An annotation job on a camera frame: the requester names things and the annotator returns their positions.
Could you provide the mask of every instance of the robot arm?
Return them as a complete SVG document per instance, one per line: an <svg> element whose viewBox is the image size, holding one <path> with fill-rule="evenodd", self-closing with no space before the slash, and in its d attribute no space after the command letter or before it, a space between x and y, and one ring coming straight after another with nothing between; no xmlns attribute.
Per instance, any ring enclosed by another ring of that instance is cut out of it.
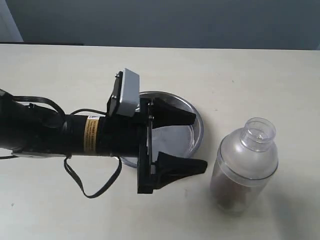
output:
<svg viewBox="0 0 320 240"><path fill-rule="evenodd" d="M34 103L50 105L54 110ZM139 194L151 194L178 179L206 171L207 162L203 160L179 158L163 152L153 161L152 129L191 125L196 116L160 98L139 97L139 75L126 68L115 76L107 112L94 111L103 114L100 117L75 115L81 111L65 114L47 98L14 96L0 90L0 148L12 150L9 158L65 157L64 167L83 193L80 178L67 164L72 155L138 157ZM100 196L120 171L121 161L99 194L84 194L90 198Z"/></svg>

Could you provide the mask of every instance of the clear plastic bottle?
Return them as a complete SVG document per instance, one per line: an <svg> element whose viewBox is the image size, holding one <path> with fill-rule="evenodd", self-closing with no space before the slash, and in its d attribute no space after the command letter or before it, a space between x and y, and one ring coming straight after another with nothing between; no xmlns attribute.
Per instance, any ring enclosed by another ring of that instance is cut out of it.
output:
<svg viewBox="0 0 320 240"><path fill-rule="evenodd" d="M210 189L224 211L240 214L258 196L278 167L276 129L264 118L251 118L221 142Z"/></svg>

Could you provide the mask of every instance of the table surface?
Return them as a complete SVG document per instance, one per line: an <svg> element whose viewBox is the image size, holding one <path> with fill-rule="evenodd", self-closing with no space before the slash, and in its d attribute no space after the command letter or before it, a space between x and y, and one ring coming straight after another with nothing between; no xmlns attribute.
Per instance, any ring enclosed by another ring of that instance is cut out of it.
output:
<svg viewBox="0 0 320 240"><path fill-rule="evenodd" d="M205 133L195 157L208 161L206 173L138 195L136 170L123 166L104 195L87 199L62 158L2 160L0 239L320 238L320 51L0 44L0 88L50 98L66 113L105 111L123 68L140 75L141 91L170 92L198 109ZM220 141L251 117L274 123L279 168L233 217L212 203L209 182ZM92 194L118 163L77 156L70 164Z"/></svg>

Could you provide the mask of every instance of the bottle neck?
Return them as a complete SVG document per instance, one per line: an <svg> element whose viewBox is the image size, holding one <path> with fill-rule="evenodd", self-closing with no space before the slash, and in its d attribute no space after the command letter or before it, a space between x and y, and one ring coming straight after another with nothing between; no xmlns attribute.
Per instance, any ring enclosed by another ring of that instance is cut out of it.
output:
<svg viewBox="0 0 320 240"><path fill-rule="evenodd" d="M240 134L244 146L255 152L265 152L273 144L276 136L274 125L264 118L249 119Z"/></svg>

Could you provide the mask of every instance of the round metal tray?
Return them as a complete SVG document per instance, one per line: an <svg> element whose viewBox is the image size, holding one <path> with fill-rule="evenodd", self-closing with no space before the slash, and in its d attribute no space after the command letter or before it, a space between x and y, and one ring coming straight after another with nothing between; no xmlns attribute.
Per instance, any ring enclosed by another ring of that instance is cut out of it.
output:
<svg viewBox="0 0 320 240"><path fill-rule="evenodd" d="M203 120L189 102L168 92L143 91L140 96L161 98L168 104L196 114L195 122L191 126L164 126L152 130L152 158L158 158L158 152L163 152L176 157L191 158L198 150L204 136ZM136 168L136 157L121 157L123 164Z"/></svg>

